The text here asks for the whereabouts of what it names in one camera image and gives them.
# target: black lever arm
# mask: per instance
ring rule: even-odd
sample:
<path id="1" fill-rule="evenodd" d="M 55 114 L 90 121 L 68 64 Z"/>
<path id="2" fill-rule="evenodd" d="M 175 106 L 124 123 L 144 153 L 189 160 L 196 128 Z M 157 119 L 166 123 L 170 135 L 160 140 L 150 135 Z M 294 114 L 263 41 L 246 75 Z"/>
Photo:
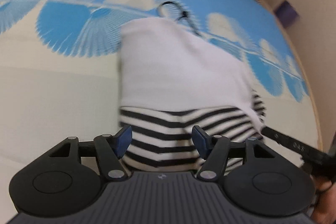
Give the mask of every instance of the black lever arm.
<path id="1" fill-rule="evenodd" d="M 128 178 L 119 159 L 123 157 L 132 141 L 132 129 L 124 126 L 116 135 L 103 134 L 93 139 L 100 174 L 107 181 L 121 181 Z"/>
<path id="2" fill-rule="evenodd" d="M 336 181 L 336 157 L 311 147 L 308 144 L 282 134 L 272 128 L 264 127 L 261 134 L 276 141 L 278 144 L 292 150 L 302 156 L 305 163 L 312 166 L 312 174 L 326 176 L 332 182 Z"/>

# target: striped fabric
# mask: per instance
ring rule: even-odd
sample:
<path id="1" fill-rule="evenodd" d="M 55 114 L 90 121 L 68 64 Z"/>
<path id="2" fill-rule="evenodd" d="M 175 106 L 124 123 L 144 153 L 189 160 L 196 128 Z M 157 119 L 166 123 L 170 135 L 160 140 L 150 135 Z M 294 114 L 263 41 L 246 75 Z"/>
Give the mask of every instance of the striped fabric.
<path id="1" fill-rule="evenodd" d="M 253 94 L 254 110 L 263 121 L 265 107 Z M 121 107 L 120 126 L 129 124 L 133 140 L 122 162 L 130 170 L 170 172 L 197 170 L 204 162 L 191 141 L 194 125 L 209 135 L 222 135 L 235 142 L 249 137 L 262 139 L 249 116 L 236 107 L 167 112 Z M 242 159 L 229 159 L 226 171 L 241 165 Z"/>

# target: bed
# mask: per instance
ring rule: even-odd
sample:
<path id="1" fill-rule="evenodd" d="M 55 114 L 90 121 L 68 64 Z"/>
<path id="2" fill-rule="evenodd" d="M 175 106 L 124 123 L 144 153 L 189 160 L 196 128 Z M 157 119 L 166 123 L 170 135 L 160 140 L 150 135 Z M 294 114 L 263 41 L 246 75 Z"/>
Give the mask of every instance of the bed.
<path id="1" fill-rule="evenodd" d="M 158 16 L 164 1 L 0 0 L 2 223 L 15 214 L 8 184 L 18 170 L 68 136 L 88 141 L 117 131 L 120 26 Z M 170 1 L 190 11 L 204 39 L 248 65 L 268 126 L 318 147 L 307 85 L 267 9 L 256 0 Z"/>

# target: blue bedsheet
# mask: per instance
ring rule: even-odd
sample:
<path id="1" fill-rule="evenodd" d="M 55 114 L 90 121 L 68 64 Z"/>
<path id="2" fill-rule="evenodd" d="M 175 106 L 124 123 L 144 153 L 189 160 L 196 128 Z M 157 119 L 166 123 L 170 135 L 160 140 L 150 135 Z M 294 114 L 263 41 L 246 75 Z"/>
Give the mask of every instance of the blue bedsheet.
<path id="1" fill-rule="evenodd" d="M 0 34 L 40 1 L 0 0 Z M 156 8 L 164 1 L 167 0 L 46 0 L 36 30 L 46 47 L 64 56 L 90 58 L 113 54 L 120 46 L 120 25 L 157 16 Z M 192 12 L 204 39 L 249 64 L 271 95 L 281 95 L 283 83 L 298 102 L 304 93 L 308 95 L 273 15 L 255 0 L 175 1 Z M 166 15 L 176 16 L 170 10 Z"/>

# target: black tool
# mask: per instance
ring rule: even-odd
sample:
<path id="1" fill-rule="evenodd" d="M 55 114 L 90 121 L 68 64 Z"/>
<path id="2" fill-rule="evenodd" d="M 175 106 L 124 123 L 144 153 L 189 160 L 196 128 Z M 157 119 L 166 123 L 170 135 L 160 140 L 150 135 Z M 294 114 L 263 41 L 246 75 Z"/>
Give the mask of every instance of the black tool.
<path id="1" fill-rule="evenodd" d="M 294 141 L 292 150 L 314 172 L 335 177 L 334 158 L 270 128 L 262 133 L 290 149 Z M 130 126 L 91 142 L 69 137 L 12 178 L 18 215 L 9 223 L 313 223 L 304 213 L 315 193 L 307 173 L 256 138 L 234 143 L 195 126 L 192 139 L 206 159 L 196 178 L 191 172 L 128 176 L 118 159 L 131 143 Z M 96 157 L 100 175 L 81 165 L 81 156 Z M 229 158 L 243 158 L 243 165 L 225 176 Z"/>

